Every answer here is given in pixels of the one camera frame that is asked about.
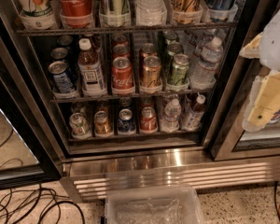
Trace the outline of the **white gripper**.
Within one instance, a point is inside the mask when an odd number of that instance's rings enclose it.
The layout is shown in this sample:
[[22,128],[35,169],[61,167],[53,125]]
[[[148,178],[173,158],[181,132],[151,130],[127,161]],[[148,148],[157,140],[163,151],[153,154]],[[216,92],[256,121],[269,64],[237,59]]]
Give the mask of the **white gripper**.
[[280,110],[280,9],[239,55],[259,58],[262,65],[272,69],[265,77],[256,76],[249,94],[242,127],[253,133],[263,129]]

